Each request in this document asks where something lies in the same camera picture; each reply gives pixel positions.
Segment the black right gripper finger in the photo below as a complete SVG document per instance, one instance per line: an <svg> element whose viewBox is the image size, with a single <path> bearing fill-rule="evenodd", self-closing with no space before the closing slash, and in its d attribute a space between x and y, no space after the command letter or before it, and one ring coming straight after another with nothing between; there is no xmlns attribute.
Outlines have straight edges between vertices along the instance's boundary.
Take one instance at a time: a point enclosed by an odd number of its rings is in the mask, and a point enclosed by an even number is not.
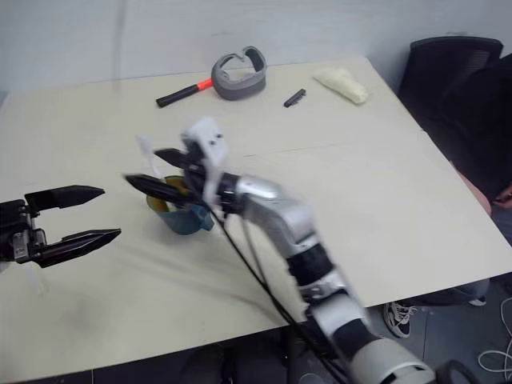
<svg viewBox="0 0 512 384"><path fill-rule="evenodd" d="M154 154L164 162L179 168L186 169L189 166L187 154L175 148L155 150Z"/></svg>
<svg viewBox="0 0 512 384"><path fill-rule="evenodd" d="M152 198L170 202L176 206L199 204L199 200L187 190L180 192L175 186L166 184L146 174L124 174L124 179L136 190Z"/></svg>

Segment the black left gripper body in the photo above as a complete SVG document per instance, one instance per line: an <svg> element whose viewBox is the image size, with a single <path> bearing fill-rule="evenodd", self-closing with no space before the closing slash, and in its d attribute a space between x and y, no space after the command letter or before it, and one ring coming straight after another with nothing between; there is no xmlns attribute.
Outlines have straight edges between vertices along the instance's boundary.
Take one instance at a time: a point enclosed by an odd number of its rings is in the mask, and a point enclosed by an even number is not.
<svg viewBox="0 0 512 384"><path fill-rule="evenodd" d="M1 203L1 262L36 262L46 245L44 230L35 225L38 210L24 200Z"/></svg>

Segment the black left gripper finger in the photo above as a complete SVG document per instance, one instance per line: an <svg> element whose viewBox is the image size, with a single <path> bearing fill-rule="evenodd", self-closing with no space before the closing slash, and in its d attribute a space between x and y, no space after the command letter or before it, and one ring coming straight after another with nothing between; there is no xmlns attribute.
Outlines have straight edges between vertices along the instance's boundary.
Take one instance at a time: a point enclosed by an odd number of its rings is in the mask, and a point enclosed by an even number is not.
<svg viewBox="0 0 512 384"><path fill-rule="evenodd" d="M32 211L42 211L78 206L104 193L101 188L72 185L29 193L25 195L25 200Z"/></svg>
<svg viewBox="0 0 512 384"><path fill-rule="evenodd" d="M88 230L62 238L60 242L45 245L34 254L34 262L47 268L85 256L112 242L121 229Z"/></svg>

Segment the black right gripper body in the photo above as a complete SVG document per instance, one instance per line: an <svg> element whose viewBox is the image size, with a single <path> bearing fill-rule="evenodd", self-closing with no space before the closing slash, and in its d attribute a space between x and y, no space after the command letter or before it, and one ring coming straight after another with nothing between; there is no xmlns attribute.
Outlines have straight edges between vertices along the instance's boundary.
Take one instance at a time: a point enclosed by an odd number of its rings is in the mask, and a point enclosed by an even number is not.
<svg viewBox="0 0 512 384"><path fill-rule="evenodd" d="M200 202L205 202L203 192L206 184L205 155L201 148L191 148L182 153L183 177L191 193Z"/></svg>

